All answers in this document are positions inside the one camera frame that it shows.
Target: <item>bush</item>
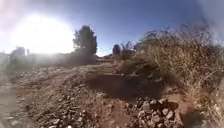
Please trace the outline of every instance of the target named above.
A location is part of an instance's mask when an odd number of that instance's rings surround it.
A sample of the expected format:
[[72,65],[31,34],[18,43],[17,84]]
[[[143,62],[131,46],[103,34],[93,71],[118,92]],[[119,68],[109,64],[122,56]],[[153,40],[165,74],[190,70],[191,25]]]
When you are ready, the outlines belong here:
[[[158,72],[175,81],[173,84],[182,89],[186,100],[196,105],[204,104],[208,98],[204,94],[218,88],[224,61],[223,48],[212,44],[206,29],[194,28],[147,33],[137,44],[138,54],[131,60],[143,58],[149,65],[158,67]],[[195,36],[196,30],[200,30],[202,38]]]

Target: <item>dirt path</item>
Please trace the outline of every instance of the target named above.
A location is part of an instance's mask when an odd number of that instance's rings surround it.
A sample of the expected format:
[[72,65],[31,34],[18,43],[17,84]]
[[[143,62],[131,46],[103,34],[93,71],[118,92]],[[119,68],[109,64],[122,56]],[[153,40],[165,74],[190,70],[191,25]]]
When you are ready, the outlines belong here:
[[0,83],[0,128],[32,128],[21,112],[13,85]]

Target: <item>rock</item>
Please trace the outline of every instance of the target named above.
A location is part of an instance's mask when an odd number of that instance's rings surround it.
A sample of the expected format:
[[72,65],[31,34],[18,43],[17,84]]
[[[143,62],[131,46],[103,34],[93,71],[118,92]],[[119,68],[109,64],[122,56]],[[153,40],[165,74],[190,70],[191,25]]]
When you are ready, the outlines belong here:
[[126,104],[125,104],[125,107],[126,107],[126,108],[132,108],[132,104],[126,103]]
[[112,126],[112,125],[114,125],[115,124],[115,120],[111,120],[110,122],[109,122],[109,126]]
[[173,120],[174,119],[174,112],[169,111],[169,113],[166,115],[166,118],[169,119],[169,120]]
[[82,122],[83,121],[83,118],[82,117],[79,117],[77,121],[78,122]]
[[147,116],[146,116],[146,119],[147,119],[147,120],[151,120],[151,118],[152,118],[151,115],[147,115]]
[[173,125],[173,128],[184,128],[184,126],[183,125],[180,125],[180,124],[174,124]]
[[5,120],[12,120],[12,119],[14,119],[14,117],[6,117],[6,118],[4,118]]
[[162,113],[163,113],[164,116],[167,116],[167,114],[169,113],[169,109],[168,108],[164,108],[162,110]]
[[149,104],[150,104],[150,108],[159,109],[158,108],[158,102],[156,100],[152,100]]
[[159,123],[159,124],[157,125],[157,128],[165,128],[165,126],[163,125],[163,123]]
[[164,120],[164,125],[167,127],[167,128],[173,128],[173,121],[170,121],[170,120]]
[[57,128],[57,125],[52,125],[52,126],[50,126],[48,128]]
[[70,98],[70,100],[75,100],[75,98],[74,98],[74,97],[72,97],[72,98]]
[[101,98],[105,98],[106,97],[106,94],[105,93],[97,93],[96,94],[96,98],[97,99],[101,99]]
[[54,124],[54,125],[57,125],[59,122],[60,122],[60,119],[54,119],[54,120],[53,120],[53,124]]
[[149,102],[148,101],[143,102],[142,109],[144,111],[147,111],[147,110],[149,110],[149,108],[150,108]]
[[147,125],[148,125],[150,128],[154,128],[154,127],[156,127],[155,123],[152,122],[152,121],[148,121],[148,122],[147,122]]
[[67,128],[72,128],[72,126],[71,126],[71,125],[69,125]]
[[147,128],[147,123],[144,120],[140,120],[140,124],[144,127]]
[[143,118],[143,117],[145,117],[145,115],[146,115],[146,113],[145,113],[145,111],[140,111],[139,113],[138,113],[138,118]]
[[163,107],[167,107],[168,100],[167,99],[160,99],[158,101]]
[[153,115],[153,116],[152,116],[152,121],[153,121],[154,123],[159,123],[159,122],[162,121],[162,118],[161,118],[159,115]]
[[17,120],[12,121],[12,123],[11,123],[12,126],[16,126],[16,125],[18,125],[18,124],[20,124],[20,122],[17,121]]
[[137,101],[136,108],[141,108],[143,101]]

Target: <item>sun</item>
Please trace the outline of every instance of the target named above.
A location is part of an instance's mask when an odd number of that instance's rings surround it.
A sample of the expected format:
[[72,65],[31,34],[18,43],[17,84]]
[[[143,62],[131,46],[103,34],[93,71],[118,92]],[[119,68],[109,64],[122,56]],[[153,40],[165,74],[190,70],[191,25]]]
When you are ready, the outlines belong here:
[[12,32],[14,46],[23,46],[32,53],[67,53],[73,50],[73,33],[69,27],[52,18],[31,15]]

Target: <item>hillside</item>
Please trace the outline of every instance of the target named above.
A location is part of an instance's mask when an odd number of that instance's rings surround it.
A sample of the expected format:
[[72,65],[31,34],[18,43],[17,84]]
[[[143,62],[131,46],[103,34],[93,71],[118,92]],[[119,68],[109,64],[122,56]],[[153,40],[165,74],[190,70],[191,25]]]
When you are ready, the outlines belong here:
[[190,125],[187,116],[192,106],[176,87],[165,86],[158,75],[150,80],[112,73],[115,70],[121,72],[111,64],[34,70],[21,74],[17,94],[36,127]]

